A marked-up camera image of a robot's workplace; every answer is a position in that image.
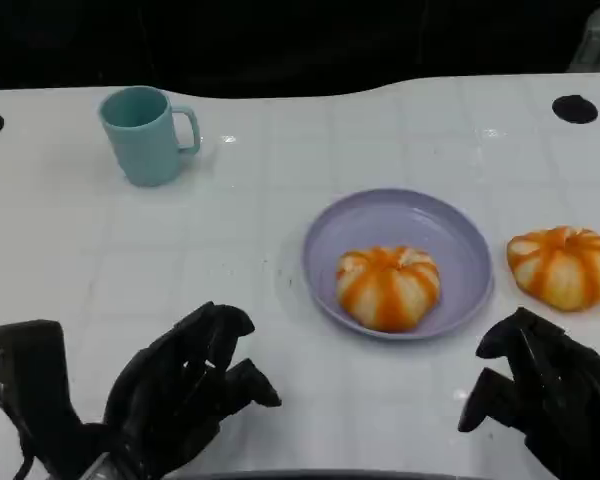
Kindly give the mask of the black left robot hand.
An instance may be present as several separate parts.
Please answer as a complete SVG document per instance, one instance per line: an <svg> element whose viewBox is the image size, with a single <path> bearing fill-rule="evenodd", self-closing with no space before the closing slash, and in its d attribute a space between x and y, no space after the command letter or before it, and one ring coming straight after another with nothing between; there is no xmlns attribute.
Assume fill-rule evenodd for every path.
<svg viewBox="0 0 600 480"><path fill-rule="evenodd" d="M116 378L103 422L139 479L161 479L193 460L221 422L248 405L282 404L249 360L233 363L255 326L241 309L207 302L139 350Z"/></svg>

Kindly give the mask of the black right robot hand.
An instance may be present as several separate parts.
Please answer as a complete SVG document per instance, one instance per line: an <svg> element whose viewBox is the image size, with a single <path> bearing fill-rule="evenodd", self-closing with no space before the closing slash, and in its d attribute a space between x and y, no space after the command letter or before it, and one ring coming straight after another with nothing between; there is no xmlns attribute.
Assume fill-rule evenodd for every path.
<svg viewBox="0 0 600 480"><path fill-rule="evenodd" d="M491 418L521 432L556 478L600 479L600 354L520 307L487 331L476 355L506 358L512 375L481 371L459 431Z"/></svg>

